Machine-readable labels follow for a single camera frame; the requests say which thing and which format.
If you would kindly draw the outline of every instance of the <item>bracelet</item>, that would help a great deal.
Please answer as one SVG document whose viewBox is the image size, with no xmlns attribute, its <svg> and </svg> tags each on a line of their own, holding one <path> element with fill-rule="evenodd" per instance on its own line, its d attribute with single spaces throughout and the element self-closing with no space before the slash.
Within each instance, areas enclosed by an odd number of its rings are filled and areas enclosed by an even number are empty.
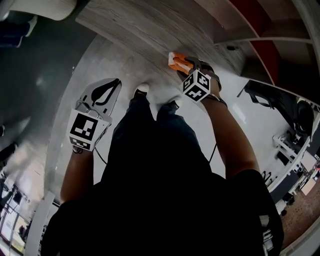
<svg viewBox="0 0 320 256">
<path fill-rule="evenodd" d="M 217 102 L 221 102 L 222 104 L 224 104 L 226 106 L 226 108 L 228 108 L 227 103 L 222 99 L 222 98 L 218 98 L 216 95 L 214 95 L 213 93 L 210 93 L 209 95 L 207 95 L 206 97 L 204 97 L 205 99 L 209 99 L 209 100 L 213 100 L 213 101 L 217 101 Z"/>
</svg>

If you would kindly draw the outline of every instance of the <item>cable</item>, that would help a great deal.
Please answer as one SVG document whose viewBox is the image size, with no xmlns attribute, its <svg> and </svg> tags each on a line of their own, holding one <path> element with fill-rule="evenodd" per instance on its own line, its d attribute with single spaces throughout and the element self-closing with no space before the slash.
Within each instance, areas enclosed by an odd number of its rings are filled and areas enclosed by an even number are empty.
<svg viewBox="0 0 320 256">
<path fill-rule="evenodd" d="M 210 160 L 209 160 L 209 164 L 211 162 L 212 157 L 214 156 L 214 153 L 216 151 L 216 147 L 217 147 L 217 143 L 214 145 L 213 152 L 212 152 L 212 155 L 211 155 Z"/>
<path fill-rule="evenodd" d="M 105 164 L 107 164 L 107 162 L 106 162 L 106 161 L 102 158 L 102 156 L 99 154 L 97 148 L 95 147 L 94 149 L 95 149 L 95 151 L 97 152 L 98 156 L 101 158 L 102 162 L 104 162 Z"/>
</svg>

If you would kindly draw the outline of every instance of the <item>white floor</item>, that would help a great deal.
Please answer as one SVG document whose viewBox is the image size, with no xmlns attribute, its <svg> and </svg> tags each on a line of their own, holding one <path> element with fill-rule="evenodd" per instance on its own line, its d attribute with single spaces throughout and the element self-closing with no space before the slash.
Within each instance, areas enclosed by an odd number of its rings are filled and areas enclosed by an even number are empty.
<svg viewBox="0 0 320 256">
<path fill-rule="evenodd" d="M 221 70 L 219 67 L 214 67 L 214 70 L 221 80 L 221 96 L 251 142 L 260 170 L 268 170 L 275 162 L 276 149 L 272 137 L 284 133 L 289 127 L 288 124 L 277 110 L 252 103 L 246 92 L 237 98 L 248 82 L 247 79 Z M 98 151 L 106 161 L 113 129 L 125 115 L 129 100 L 138 84 L 146 81 L 149 83 L 148 98 L 154 116 L 161 104 L 180 93 L 174 81 L 158 74 L 157 69 L 150 66 L 147 61 L 97 36 L 75 68 L 52 128 L 45 166 L 44 187 L 55 193 L 57 199 L 59 199 L 63 177 L 72 152 L 72 147 L 65 136 L 71 108 L 74 107 L 76 100 L 79 99 L 88 84 L 104 78 L 119 78 L 122 81 L 122 90 L 111 114 L 112 126 L 97 145 Z M 183 116 L 194 129 L 202 152 L 209 159 L 216 142 L 210 119 L 203 106 L 184 98 L 183 106 L 177 114 Z M 210 165 L 214 173 L 225 176 L 225 168 L 218 150 Z M 100 181 L 104 168 L 105 164 L 94 153 L 95 183 Z"/>
</svg>

